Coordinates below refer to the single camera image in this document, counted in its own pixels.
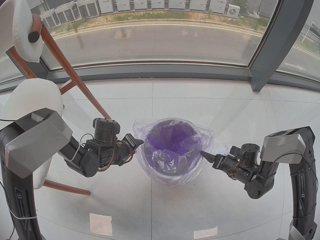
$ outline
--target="trash bag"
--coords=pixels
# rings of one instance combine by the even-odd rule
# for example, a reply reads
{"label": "trash bag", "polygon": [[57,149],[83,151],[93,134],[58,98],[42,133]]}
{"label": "trash bag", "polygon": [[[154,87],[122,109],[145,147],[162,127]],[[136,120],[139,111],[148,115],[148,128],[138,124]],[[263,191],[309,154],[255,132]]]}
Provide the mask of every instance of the trash bag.
{"label": "trash bag", "polygon": [[206,164],[201,150],[211,152],[214,131],[180,118],[153,122],[136,120],[134,137],[144,141],[135,156],[154,181],[167,186],[182,185],[198,176]]}

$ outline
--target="white road arrow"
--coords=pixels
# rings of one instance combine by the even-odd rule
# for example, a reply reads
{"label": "white road arrow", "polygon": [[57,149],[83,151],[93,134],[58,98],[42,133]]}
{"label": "white road arrow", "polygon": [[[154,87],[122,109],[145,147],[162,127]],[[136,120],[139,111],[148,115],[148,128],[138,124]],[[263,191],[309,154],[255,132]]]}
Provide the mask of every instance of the white road arrow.
{"label": "white road arrow", "polygon": [[289,63],[286,63],[285,62],[285,64],[287,65],[287,66],[292,66],[292,67],[294,67],[294,68],[297,68],[297,69],[299,69],[299,70],[306,70],[305,68],[303,68],[303,67],[301,67],[301,66],[299,66],[299,65],[292,65],[292,64],[289,64]]}

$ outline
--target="window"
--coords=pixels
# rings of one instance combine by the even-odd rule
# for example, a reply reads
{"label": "window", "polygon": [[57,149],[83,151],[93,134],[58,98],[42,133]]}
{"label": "window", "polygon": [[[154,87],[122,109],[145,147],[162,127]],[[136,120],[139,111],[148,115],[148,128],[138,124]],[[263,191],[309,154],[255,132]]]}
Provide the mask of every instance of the window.
{"label": "window", "polygon": [[0,84],[11,80],[23,78],[22,73],[17,69],[7,54],[0,57]]}
{"label": "window", "polygon": [[314,0],[299,37],[277,71],[320,81],[320,0]]}
{"label": "window", "polygon": [[[27,2],[74,67],[141,61],[246,67],[278,0]],[[46,47],[42,58],[51,70],[61,68]]]}

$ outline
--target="paper piece on floor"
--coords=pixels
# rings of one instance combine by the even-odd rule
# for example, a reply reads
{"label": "paper piece on floor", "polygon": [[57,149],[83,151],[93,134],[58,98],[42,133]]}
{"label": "paper piece on floor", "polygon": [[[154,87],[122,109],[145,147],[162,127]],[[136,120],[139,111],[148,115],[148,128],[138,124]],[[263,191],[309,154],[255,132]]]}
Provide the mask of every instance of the paper piece on floor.
{"label": "paper piece on floor", "polygon": [[90,232],[112,237],[111,216],[90,214]]}
{"label": "paper piece on floor", "polygon": [[194,239],[207,238],[207,237],[216,236],[217,234],[218,234],[218,226],[211,229],[194,231],[193,238]]}

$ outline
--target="chair seat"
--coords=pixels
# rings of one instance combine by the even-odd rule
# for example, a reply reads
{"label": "chair seat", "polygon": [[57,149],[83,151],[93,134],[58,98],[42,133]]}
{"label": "chair seat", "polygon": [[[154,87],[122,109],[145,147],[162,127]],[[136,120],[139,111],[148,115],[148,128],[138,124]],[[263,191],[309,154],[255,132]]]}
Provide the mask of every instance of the chair seat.
{"label": "chair seat", "polygon": [[[0,119],[16,120],[35,110],[48,108],[62,115],[63,100],[58,86],[45,79],[32,78],[20,83],[8,98],[0,112]],[[11,122],[0,121],[0,129]],[[33,173],[33,187],[39,189],[47,177],[51,159]]]}

